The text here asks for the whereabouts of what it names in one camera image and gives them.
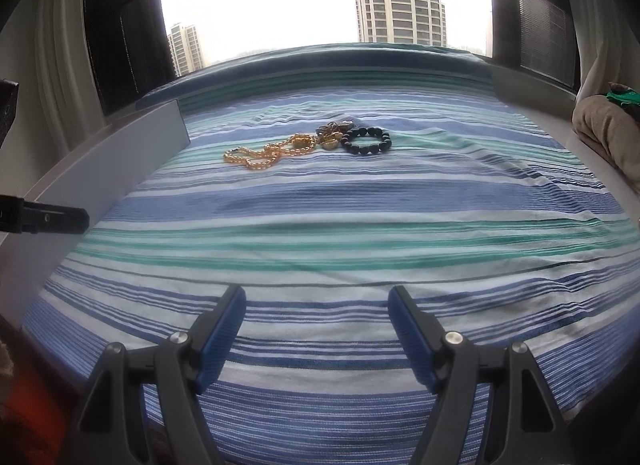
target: metal screw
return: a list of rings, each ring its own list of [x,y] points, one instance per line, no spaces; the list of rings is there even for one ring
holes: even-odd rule
[[[107,353],[113,353],[113,355],[117,355],[122,351],[122,344],[119,342],[114,342],[109,344],[106,349]]]
[[[171,342],[173,342],[174,344],[182,344],[188,338],[189,336],[184,331],[177,331],[169,337],[169,340],[171,340]]]
[[[511,349],[516,353],[526,353],[529,347],[524,342],[514,342],[511,345]]]
[[[465,339],[465,337],[463,337],[457,331],[450,331],[444,336],[444,339],[449,344],[460,344],[460,342],[462,342]]]

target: curtain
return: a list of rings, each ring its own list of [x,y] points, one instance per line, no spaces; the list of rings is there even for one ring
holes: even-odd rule
[[[640,45],[613,0],[570,0],[580,52],[581,99],[606,93],[608,82],[640,91]]]

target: green cloth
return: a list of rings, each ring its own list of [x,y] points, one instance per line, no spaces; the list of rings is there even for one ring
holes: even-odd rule
[[[629,104],[640,106],[640,93],[636,93],[634,90],[628,90],[625,93],[614,93],[610,91],[607,93],[607,100],[619,105],[621,108]]]

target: beige cushion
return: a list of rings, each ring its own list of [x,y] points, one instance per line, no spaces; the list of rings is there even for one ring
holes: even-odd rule
[[[640,127],[604,95],[588,96],[574,109],[574,131],[595,152],[617,167],[640,192]]]

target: striped tablecloth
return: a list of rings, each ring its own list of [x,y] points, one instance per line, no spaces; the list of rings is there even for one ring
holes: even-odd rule
[[[638,231],[489,77],[190,109],[189,148],[115,206],[31,304],[25,330],[69,369],[87,376],[109,341],[133,349],[186,329],[242,284],[246,318],[200,398],[221,451],[241,464],[343,465],[407,463],[433,405],[388,320],[392,285],[477,343],[526,340],[565,412],[622,365],[640,328]],[[389,130],[392,150],[316,150],[264,172],[222,162],[232,146],[347,117]],[[160,421],[151,387],[146,401]]]

